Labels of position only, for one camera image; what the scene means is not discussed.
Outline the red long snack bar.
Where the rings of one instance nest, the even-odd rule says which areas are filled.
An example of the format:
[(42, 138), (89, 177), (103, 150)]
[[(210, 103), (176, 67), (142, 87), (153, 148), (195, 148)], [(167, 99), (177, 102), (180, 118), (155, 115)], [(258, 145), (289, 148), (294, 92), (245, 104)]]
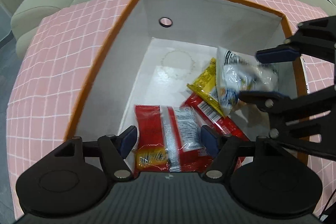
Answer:
[(228, 117), (219, 115), (208, 103), (195, 93), (180, 108), (175, 109), (183, 144), (181, 171), (204, 172), (212, 158), (201, 143), (201, 127), (207, 125), (222, 136), (232, 135), (249, 141), (240, 128)]

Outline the red snack bag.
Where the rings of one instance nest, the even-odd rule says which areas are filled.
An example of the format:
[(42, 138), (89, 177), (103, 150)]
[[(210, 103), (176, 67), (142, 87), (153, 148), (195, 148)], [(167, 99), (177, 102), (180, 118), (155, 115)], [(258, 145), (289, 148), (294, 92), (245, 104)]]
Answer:
[(201, 143), (201, 127), (190, 107), (136, 105), (139, 138), (134, 174), (202, 173), (213, 158)]

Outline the white beige snack bag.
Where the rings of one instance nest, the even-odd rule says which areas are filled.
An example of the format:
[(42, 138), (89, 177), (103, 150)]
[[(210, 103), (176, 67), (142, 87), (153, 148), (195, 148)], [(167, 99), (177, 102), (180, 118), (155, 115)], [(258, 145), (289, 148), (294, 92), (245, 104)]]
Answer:
[(278, 71), (272, 64), (262, 64), (254, 57), (245, 58), (223, 47), (216, 57), (216, 88), (222, 113), (227, 116), (239, 101), (242, 91), (278, 90)]

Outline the yellow white Ameri candy bag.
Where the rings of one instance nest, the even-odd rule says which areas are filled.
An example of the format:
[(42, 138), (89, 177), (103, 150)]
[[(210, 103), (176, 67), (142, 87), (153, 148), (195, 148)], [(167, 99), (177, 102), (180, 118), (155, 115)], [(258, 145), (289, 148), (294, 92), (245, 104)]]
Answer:
[(216, 59), (212, 58), (208, 67), (187, 87), (196, 95), (200, 96), (208, 103), (219, 115), (226, 117), (222, 112), (217, 87), (216, 87)]

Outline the pink checkered tablecloth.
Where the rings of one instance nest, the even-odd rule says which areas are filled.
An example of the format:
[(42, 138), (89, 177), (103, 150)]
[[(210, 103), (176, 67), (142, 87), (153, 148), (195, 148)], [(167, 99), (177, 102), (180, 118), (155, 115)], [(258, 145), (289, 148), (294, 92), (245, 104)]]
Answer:
[[(6, 141), (10, 184), (66, 140), (88, 73), (131, 0), (91, 0), (42, 19), (23, 59), (7, 107)], [(319, 7), (298, 0), (269, 3), (297, 24), (322, 18)]]

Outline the orange cardboard box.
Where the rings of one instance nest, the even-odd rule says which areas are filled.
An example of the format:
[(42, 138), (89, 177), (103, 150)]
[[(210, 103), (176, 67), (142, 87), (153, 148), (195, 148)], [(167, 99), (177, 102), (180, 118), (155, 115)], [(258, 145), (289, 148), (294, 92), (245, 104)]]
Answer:
[(289, 16), (252, 0), (131, 0), (96, 57), (66, 139), (119, 135), (136, 105), (180, 107), (218, 47), (255, 57), (291, 36)]

